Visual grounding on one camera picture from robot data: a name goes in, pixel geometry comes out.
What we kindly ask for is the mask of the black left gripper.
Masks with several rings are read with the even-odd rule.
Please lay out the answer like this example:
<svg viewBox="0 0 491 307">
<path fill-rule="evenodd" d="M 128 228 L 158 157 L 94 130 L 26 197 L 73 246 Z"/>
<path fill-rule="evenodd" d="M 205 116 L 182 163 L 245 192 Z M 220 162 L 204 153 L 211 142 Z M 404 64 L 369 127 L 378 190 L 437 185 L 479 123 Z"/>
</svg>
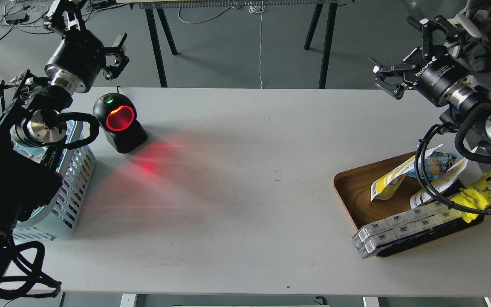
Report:
<svg viewBox="0 0 491 307">
<path fill-rule="evenodd" d="M 130 62 L 124 47 L 127 33 L 117 37 L 115 46 L 104 47 L 91 32 L 69 32 L 84 30 L 83 6 L 84 0 L 55 0 L 43 18 L 45 29 L 65 35 L 45 65 L 45 72 L 49 77 L 53 77 L 58 69 L 70 72 L 80 80 L 77 93 L 87 93 L 101 69 L 106 80 L 114 80 Z M 105 66 L 107 56 L 113 56 L 115 61 Z"/>
</svg>

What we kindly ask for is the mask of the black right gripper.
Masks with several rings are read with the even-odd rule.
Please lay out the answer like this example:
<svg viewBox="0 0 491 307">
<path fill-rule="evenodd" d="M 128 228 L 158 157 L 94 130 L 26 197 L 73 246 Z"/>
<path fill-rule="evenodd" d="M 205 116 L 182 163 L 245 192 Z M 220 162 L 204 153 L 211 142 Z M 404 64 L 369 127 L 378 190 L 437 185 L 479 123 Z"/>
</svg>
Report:
<svg viewBox="0 0 491 307">
<path fill-rule="evenodd" d="M 384 66 L 376 59 L 374 63 L 373 83 L 393 98 L 399 100 L 408 88 L 404 84 L 404 72 L 410 71 L 410 87 L 418 91 L 436 107 L 453 104 L 458 107 L 469 95 L 475 93 L 471 87 L 471 72 L 456 58 L 460 58 L 460 32 L 458 28 L 443 16 L 434 20 L 417 20 L 407 17 L 407 23 L 422 35 L 421 45 L 413 49 L 407 58 L 410 64 Z M 444 34 L 442 44 L 434 43 L 434 33 Z M 386 78 L 401 78 L 393 85 Z"/>
</svg>

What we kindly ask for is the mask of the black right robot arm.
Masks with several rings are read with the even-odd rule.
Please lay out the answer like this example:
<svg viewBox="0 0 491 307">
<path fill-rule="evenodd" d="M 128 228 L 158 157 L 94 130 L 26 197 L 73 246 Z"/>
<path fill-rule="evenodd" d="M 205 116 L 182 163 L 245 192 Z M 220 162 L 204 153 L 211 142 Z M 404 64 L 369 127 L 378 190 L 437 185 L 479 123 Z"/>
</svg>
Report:
<svg viewBox="0 0 491 307">
<path fill-rule="evenodd" d="M 407 17 L 407 23 L 422 34 L 422 44 L 407 55 L 401 64 L 383 65 L 374 61 L 374 84 L 395 99 L 406 90 L 416 90 L 435 107 L 448 106 L 440 116 L 441 124 L 432 126 L 419 141 L 414 167 L 421 188 L 435 200 L 469 214 L 491 211 L 464 206 L 448 200 L 429 181 L 419 160 L 425 159 L 429 142 L 435 134 L 454 133 L 454 146 L 469 161 L 491 164 L 491 100 L 481 86 L 472 86 L 473 73 L 460 63 L 450 48 L 459 40 L 454 23 L 439 15 L 434 20 Z"/>
</svg>

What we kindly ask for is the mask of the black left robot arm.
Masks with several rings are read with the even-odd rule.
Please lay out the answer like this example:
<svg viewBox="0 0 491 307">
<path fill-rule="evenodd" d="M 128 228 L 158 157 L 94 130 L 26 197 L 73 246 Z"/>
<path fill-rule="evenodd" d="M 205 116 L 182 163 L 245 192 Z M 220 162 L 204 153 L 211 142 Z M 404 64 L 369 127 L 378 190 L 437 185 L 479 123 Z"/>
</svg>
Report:
<svg viewBox="0 0 491 307">
<path fill-rule="evenodd" d="M 63 185 L 57 171 L 63 152 L 92 143 L 102 120 L 89 113 L 66 112 L 74 93 L 87 93 L 97 75 L 117 78 L 129 63 L 123 44 L 103 43 L 86 29 L 84 0 L 55 0 L 43 26 L 61 35 L 55 53 L 45 66 L 45 77 L 26 70 L 4 90 L 14 88 L 12 103 L 0 116 L 0 299 L 29 297 L 35 284 L 52 288 L 34 298 L 56 297 L 61 283 L 42 271 L 45 247 L 39 241 L 16 245 L 12 232 L 33 211 L 49 206 Z"/>
</svg>

